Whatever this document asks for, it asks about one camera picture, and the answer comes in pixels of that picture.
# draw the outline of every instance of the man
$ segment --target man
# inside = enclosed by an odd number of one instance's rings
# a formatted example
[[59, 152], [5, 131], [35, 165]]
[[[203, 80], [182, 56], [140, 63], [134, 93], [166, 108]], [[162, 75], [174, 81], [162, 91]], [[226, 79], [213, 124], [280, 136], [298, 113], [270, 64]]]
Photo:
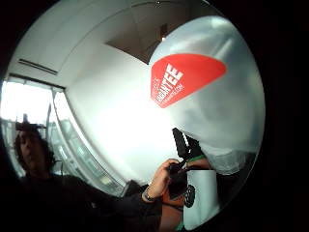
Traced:
[[19, 124], [18, 130], [15, 149], [17, 159], [26, 172], [21, 180], [26, 189], [24, 196], [25, 200], [34, 202], [29, 209], [29, 214], [33, 215], [30, 218], [40, 225], [42, 231], [72, 228], [87, 231], [173, 231], [181, 221], [181, 212], [162, 206], [161, 202], [161, 196], [171, 181], [167, 168], [171, 163], [178, 163], [176, 159], [165, 161], [143, 192], [116, 197], [74, 176], [52, 174], [55, 159], [47, 142], [41, 138], [37, 125], [24, 122]]

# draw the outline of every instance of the bracelet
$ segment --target bracelet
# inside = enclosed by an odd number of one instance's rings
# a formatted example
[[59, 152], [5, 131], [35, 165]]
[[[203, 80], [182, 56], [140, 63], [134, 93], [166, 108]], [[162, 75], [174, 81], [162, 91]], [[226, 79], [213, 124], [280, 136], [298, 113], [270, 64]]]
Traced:
[[146, 187], [146, 189], [143, 191], [142, 195], [145, 197], [146, 200], [148, 200], [149, 202], [155, 202], [155, 198], [152, 198], [148, 195], [148, 188]]

